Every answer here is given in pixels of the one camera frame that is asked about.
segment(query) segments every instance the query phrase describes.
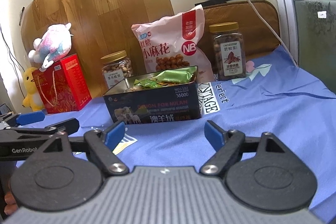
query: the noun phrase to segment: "snack bag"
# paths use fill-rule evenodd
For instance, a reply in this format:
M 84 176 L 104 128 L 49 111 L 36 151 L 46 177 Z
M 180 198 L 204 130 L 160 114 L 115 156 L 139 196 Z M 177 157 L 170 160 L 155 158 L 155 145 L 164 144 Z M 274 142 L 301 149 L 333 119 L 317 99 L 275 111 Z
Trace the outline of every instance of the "snack bag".
M 153 23 L 132 25 L 147 73 L 198 66 L 198 83 L 214 81 L 210 61 L 196 46 L 203 36 L 204 21 L 203 7 L 198 5 L 189 12 Z

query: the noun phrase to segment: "green snack package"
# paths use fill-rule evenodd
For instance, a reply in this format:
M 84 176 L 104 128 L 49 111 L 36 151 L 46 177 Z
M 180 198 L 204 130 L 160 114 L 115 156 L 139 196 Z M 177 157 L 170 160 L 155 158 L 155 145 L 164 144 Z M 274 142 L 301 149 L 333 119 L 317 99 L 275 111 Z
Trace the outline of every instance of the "green snack package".
M 157 82 L 185 84 L 190 81 L 192 73 L 187 70 L 165 70 L 153 77 Z
M 143 86 L 144 88 L 149 88 L 149 89 L 157 89 L 157 88 L 162 88 L 161 85 L 156 83 L 156 81 L 151 80 L 151 79 L 144 79 L 144 80 L 135 80 L 134 81 L 134 86 L 139 85 Z

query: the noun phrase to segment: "yellow duck toy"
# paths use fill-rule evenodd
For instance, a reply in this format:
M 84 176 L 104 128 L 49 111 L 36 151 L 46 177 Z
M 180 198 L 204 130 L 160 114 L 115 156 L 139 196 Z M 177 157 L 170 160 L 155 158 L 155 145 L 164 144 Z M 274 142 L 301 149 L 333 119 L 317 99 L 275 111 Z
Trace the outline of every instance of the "yellow duck toy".
M 31 107 L 33 111 L 44 109 L 44 104 L 41 100 L 40 94 L 37 90 L 32 72 L 37 68 L 28 68 L 22 75 L 23 83 L 27 90 L 27 96 L 23 100 L 24 107 Z

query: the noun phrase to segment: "black box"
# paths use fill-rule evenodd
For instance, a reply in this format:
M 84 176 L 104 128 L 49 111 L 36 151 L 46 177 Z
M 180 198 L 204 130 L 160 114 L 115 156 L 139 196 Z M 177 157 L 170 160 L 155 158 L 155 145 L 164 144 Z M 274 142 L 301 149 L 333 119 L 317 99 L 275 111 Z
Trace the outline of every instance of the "black box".
M 104 94 L 105 104 L 114 122 L 126 124 L 173 122 L 198 119 L 201 110 L 196 82 L 197 66 L 189 83 L 159 89 L 126 92 L 134 81 L 154 77 L 161 72 L 128 77 Z

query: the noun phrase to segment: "pink and blue plush toy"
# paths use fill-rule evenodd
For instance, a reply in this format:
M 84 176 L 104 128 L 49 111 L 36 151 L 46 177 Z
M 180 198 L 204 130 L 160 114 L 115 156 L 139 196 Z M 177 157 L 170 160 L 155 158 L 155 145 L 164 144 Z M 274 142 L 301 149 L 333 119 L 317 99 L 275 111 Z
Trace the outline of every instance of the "pink and blue plush toy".
M 72 36 L 70 28 L 71 23 L 51 25 L 42 38 L 34 40 L 35 50 L 31 50 L 28 57 L 32 62 L 42 63 L 40 71 L 45 71 L 69 53 Z

